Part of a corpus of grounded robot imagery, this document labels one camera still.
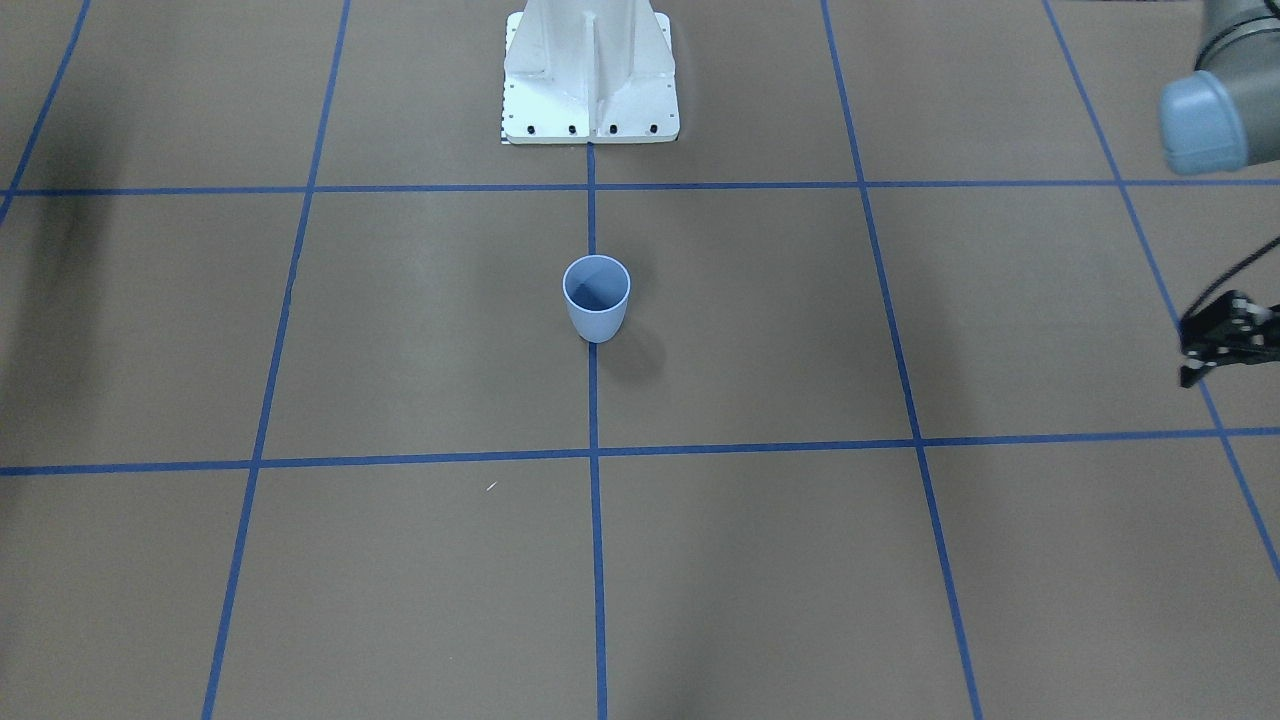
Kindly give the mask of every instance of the floor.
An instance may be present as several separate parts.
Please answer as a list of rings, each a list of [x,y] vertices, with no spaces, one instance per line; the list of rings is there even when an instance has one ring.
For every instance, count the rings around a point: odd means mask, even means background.
[[[1198,3],[660,0],[598,149],[498,142],[520,5],[0,4],[0,717],[1280,716]]]

